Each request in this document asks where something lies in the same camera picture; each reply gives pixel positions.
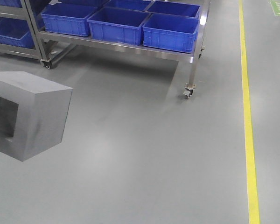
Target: stainless steel rack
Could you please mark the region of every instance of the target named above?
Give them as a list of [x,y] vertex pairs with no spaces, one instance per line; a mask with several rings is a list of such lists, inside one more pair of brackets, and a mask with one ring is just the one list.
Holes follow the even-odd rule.
[[[210,9],[210,0],[184,0],[184,2],[200,5],[202,8],[200,11],[200,27],[195,50],[190,54],[143,46],[133,46],[123,43],[99,41],[92,39],[91,37],[79,37],[46,32],[44,31],[44,28],[38,29],[33,16],[30,0],[21,0],[23,8],[0,7],[0,16],[27,20],[31,33],[33,34],[32,36],[35,42],[35,49],[21,49],[18,47],[0,44],[0,52],[40,59],[47,69],[52,69],[53,65],[69,51],[71,51],[76,45],[109,49],[179,62],[187,62],[192,64],[189,74],[189,81],[185,86],[184,92],[185,97],[189,98],[196,89],[196,86],[194,85],[194,79],[198,59],[200,58],[203,51],[203,37]],[[52,55],[51,51],[54,45],[58,42],[68,43],[69,45],[59,54]]]
[[35,19],[33,16],[31,17],[30,14],[28,13],[28,10],[26,7],[26,0],[21,0],[21,4],[22,4],[22,8],[0,6],[0,17],[13,18],[13,19],[18,19],[18,20],[26,20],[28,23],[34,44],[35,44],[35,49],[28,49],[28,48],[10,46],[10,45],[6,45],[6,44],[0,44],[0,52],[41,60],[42,54],[41,54],[41,51],[38,46],[37,38],[35,36],[34,26],[31,21],[31,18],[33,18],[34,22],[35,22]]

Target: wheel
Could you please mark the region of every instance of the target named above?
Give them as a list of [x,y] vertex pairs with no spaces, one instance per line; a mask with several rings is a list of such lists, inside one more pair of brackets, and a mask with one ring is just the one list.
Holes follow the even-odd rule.
[[186,99],[189,99],[193,95],[194,90],[186,90],[183,94]]
[[52,69],[53,65],[51,62],[43,62],[44,67],[46,67],[46,69]]

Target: yellow stripe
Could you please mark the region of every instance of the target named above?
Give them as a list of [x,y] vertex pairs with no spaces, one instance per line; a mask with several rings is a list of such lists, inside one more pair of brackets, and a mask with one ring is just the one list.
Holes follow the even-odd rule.
[[251,103],[250,103],[250,93],[249,93],[249,78],[248,78],[248,68],[247,68],[243,0],[239,0],[239,23],[240,23],[240,40],[241,40],[241,53],[242,53],[242,81],[243,81],[243,98],[244,98],[245,148],[246,148],[247,188],[248,188],[248,203],[249,203],[249,224],[260,224],[256,168],[255,168],[255,159],[254,159]]

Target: blue storage bin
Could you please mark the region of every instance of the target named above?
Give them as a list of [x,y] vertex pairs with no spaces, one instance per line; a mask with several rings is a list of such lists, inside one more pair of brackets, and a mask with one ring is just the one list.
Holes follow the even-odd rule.
[[153,14],[143,25],[143,45],[190,53],[193,51],[199,19]]
[[22,48],[34,47],[27,22],[10,18],[0,21],[0,43]]
[[20,0],[0,0],[0,6],[22,7]]
[[111,0],[105,6],[145,11],[150,3],[149,0]]
[[57,3],[42,13],[46,31],[77,36],[89,36],[87,18],[96,7]]
[[188,17],[199,17],[200,6],[189,5],[176,2],[155,1],[147,10],[150,13],[161,13],[171,15],[181,15]]
[[74,4],[74,5],[84,5],[84,6],[94,6],[101,7],[108,0],[60,0],[60,2]]
[[87,21],[93,39],[140,45],[149,13],[104,7]]

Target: epoxy floor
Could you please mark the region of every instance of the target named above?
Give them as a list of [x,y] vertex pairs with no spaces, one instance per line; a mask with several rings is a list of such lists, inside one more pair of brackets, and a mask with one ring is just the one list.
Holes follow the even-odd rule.
[[[280,224],[280,17],[270,7],[244,1],[260,215]],[[204,44],[190,100],[184,63],[77,47],[47,70],[0,54],[0,71],[74,88],[60,145],[25,162],[0,153],[0,224],[247,224],[238,1],[212,2]]]

